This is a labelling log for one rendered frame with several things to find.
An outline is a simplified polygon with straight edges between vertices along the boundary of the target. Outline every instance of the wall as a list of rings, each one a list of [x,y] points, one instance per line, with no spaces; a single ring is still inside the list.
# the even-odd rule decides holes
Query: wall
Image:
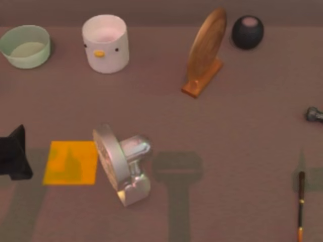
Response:
[[[199,26],[214,8],[228,11],[228,22],[254,14],[267,25],[320,26],[321,0],[0,0],[0,26],[38,24],[81,26],[97,14],[115,14],[129,26]]]

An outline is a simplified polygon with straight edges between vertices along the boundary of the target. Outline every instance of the yellow square paper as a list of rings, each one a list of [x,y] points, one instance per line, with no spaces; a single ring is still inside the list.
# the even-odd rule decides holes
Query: yellow square paper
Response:
[[[93,141],[52,141],[44,185],[93,185],[97,151]]]

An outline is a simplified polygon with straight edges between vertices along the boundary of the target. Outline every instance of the wooden base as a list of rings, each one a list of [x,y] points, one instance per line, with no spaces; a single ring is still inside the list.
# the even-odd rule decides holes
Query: wooden base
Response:
[[[212,78],[220,71],[222,66],[223,62],[217,58],[204,76],[199,78],[188,76],[188,82],[182,87],[182,92],[197,98]]]

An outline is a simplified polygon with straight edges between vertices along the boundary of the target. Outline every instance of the cup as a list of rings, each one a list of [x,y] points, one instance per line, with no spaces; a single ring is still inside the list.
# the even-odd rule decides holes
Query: cup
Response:
[[[0,51],[17,68],[35,68],[50,56],[50,36],[39,26],[19,26],[2,36]]]
[[[127,25],[118,16],[98,15],[82,27],[87,61],[99,73],[122,70],[129,62]]]

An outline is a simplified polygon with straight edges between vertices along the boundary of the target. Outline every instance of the gray metal object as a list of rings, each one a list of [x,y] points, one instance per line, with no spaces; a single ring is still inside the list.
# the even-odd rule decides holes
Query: gray metal object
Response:
[[[93,130],[100,162],[124,206],[146,198],[150,181],[140,163],[149,153],[147,138],[134,136],[119,142],[107,124]]]
[[[306,112],[306,120],[310,122],[323,122],[323,112],[319,111],[316,107],[309,107]]]

